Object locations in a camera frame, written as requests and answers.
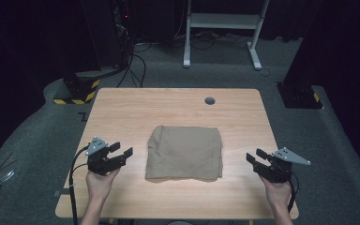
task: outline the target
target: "folded shirt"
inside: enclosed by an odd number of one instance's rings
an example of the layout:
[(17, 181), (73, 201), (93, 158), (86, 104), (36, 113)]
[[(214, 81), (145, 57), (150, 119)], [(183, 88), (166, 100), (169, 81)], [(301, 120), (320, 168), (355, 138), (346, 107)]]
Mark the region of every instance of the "folded shirt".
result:
[(155, 127), (148, 141), (145, 179), (222, 176), (221, 137), (216, 127)]

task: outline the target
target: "hand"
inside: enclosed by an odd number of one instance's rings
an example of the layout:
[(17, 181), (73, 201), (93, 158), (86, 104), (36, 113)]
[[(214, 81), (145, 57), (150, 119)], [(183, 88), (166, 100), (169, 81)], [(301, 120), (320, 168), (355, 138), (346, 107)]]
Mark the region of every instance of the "hand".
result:
[(288, 203), (292, 195), (291, 184), (289, 181), (285, 183), (271, 183), (264, 177), (261, 177), (265, 186), (265, 195), (268, 203), (270, 203), (273, 211), (274, 219), (277, 225), (291, 225), (292, 220), (288, 212)]
[(86, 183), (89, 190), (89, 200), (105, 201), (113, 186), (113, 179), (120, 169), (110, 172), (107, 175), (99, 175), (94, 172), (87, 172)]

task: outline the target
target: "wooden table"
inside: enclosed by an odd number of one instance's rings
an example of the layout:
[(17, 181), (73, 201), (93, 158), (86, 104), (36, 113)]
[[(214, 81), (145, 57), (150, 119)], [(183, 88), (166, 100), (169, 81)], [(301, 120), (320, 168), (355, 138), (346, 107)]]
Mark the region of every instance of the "wooden table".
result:
[[(214, 98), (216, 103), (208, 105), (206, 98)], [(222, 178), (214, 182), (145, 180), (147, 142), (159, 125), (218, 128), (223, 143)], [(120, 142), (122, 148), (117, 155), (129, 147), (133, 147), (134, 152), (113, 181), (101, 214), (103, 218), (273, 217), (263, 183), (246, 161), (247, 153), (256, 156), (256, 148), (266, 152), (278, 150), (257, 90), (102, 88), (97, 93), (78, 149), (90, 143), (94, 136), (109, 144)], [(76, 165), (86, 160), (81, 154)], [(74, 173), (79, 217), (88, 202), (86, 173), (86, 166)], [(72, 217), (69, 195), (61, 195), (56, 215)], [(291, 217), (298, 217), (296, 205)]]

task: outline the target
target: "fabric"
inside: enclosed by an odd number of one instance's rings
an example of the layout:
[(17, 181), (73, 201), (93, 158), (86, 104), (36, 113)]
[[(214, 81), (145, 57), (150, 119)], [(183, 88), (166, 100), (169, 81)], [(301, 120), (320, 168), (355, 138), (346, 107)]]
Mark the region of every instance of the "fabric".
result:
[(217, 180), (223, 169), (221, 147), (215, 127), (158, 126), (148, 141), (145, 179)]

